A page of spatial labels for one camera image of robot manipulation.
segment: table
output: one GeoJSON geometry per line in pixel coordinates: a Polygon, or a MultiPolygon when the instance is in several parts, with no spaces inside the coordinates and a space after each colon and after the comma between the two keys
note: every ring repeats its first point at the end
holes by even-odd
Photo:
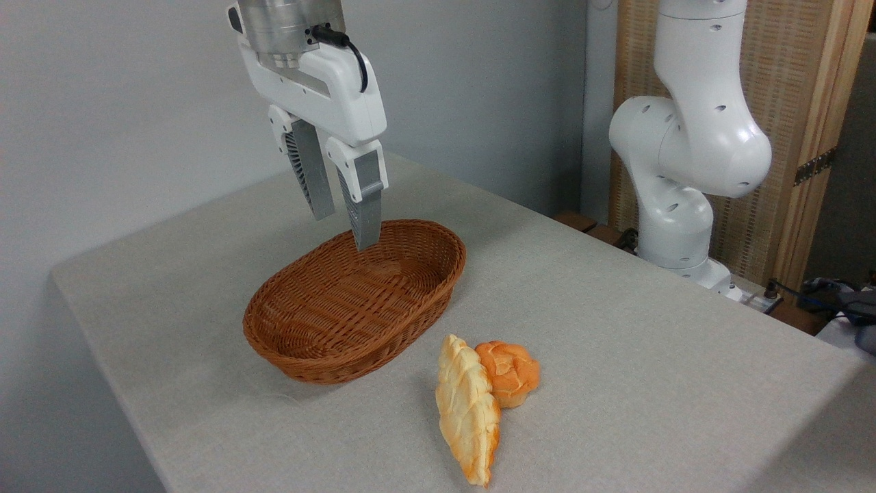
{"type": "Polygon", "coordinates": [[[53,270],[169,491],[472,491],[434,404],[448,333],[541,361],[541,386],[503,413],[492,491],[876,489],[875,367],[498,196],[387,165],[385,218],[444,224],[468,263],[442,318],[354,382],[292,381],[241,331],[261,282],[349,229],[342,213],[314,222],[291,172],[53,270]]]}

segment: robotic arm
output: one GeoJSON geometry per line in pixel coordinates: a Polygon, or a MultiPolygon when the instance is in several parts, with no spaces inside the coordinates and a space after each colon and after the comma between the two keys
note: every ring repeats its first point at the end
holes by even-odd
{"type": "Polygon", "coordinates": [[[769,171],[772,150],[739,79],[745,0],[661,0],[654,68],[673,99],[620,105],[609,140],[639,202],[639,256],[729,297],[727,268],[709,259],[703,192],[740,197],[769,171]]]}
{"type": "Polygon", "coordinates": [[[335,212],[323,155],[341,181],[360,250],[380,235],[389,186],[386,115],[371,63],[343,33],[340,0],[239,0],[229,23],[252,84],[271,105],[277,147],[288,156],[316,219],[335,212]]]}

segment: bread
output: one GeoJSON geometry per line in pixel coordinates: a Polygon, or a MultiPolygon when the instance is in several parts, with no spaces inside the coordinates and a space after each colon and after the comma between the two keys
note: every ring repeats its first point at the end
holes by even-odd
{"type": "Polygon", "coordinates": [[[453,334],[438,357],[435,401],[441,433],[469,484],[487,487],[501,419],[490,378],[474,349],[453,334]]]}
{"type": "Polygon", "coordinates": [[[539,362],[525,347],[493,340],[475,348],[492,383],[492,395],[501,408],[517,407],[539,386],[539,362]]]}

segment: cable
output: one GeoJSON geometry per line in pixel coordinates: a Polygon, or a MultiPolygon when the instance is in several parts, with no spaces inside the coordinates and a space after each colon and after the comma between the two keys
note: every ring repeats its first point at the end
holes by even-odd
{"type": "Polygon", "coordinates": [[[821,300],[817,300],[813,297],[808,297],[802,293],[799,293],[797,291],[794,291],[793,289],[790,289],[788,286],[782,284],[781,282],[776,281],[775,278],[770,279],[769,282],[771,284],[775,284],[776,286],[787,291],[792,296],[798,297],[801,300],[806,301],[808,303],[812,303],[812,304],[821,306],[821,307],[826,308],[826,309],[831,310],[831,311],[841,311],[846,315],[854,315],[855,317],[859,317],[859,318],[862,318],[864,320],[872,321],[874,324],[876,324],[876,317],[874,317],[873,315],[871,315],[869,313],[864,313],[863,311],[856,311],[856,310],[851,310],[848,308],[843,308],[843,307],[832,305],[832,304],[827,304],[827,303],[825,303],[821,300]]]}
{"type": "Polygon", "coordinates": [[[359,53],[356,45],[350,41],[350,36],[343,32],[335,31],[328,27],[328,25],[315,25],[310,28],[310,32],[313,34],[314,39],[321,43],[328,43],[339,48],[349,48],[353,52],[356,56],[356,62],[359,64],[359,72],[362,74],[362,88],[359,92],[365,92],[368,89],[368,68],[365,66],[365,59],[362,57],[362,54],[359,53]]]}
{"type": "Polygon", "coordinates": [[[368,68],[365,67],[365,60],[362,58],[362,54],[359,53],[356,45],[354,45],[349,39],[347,39],[347,48],[353,52],[356,56],[356,61],[359,62],[359,72],[362,73],[362,88],[359,92],[365,92],[365,90],[368,89],[368,68]]]}

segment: wicker basket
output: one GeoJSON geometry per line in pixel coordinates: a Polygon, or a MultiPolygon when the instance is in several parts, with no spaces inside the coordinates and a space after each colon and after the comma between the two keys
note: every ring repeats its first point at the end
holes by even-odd
{"type": "Polygon", "coordinates": [[[244,335],[296,380],[348,382],[385,365],[441,316],[464,265],[463,243],[430,221],[386,221],[363,252],[345,232],[262,284],[244,335]]]}

